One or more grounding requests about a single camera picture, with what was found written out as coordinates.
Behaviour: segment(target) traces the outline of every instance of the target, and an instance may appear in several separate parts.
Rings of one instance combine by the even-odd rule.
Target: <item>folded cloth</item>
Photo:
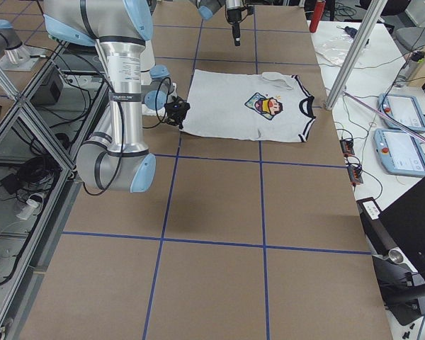
[[[269,81],[261,75],[195,70],[183,131],[203,137],[306,142],[315,121],[314,97],[299,76]]]

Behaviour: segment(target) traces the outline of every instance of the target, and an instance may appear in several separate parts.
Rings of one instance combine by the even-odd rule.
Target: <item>tablet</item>
[[[389,174],[425,176],[425,154],[420,143],[401,130],[375,130],[376,151]]]
[[[388,95],[380,94],[379,108],[381,112],[386,113],[411,130],[425,132],[425,116],[415,97],[392,93]],[[398,128],[391,122],[385,121],[385,123],[389,128]]]

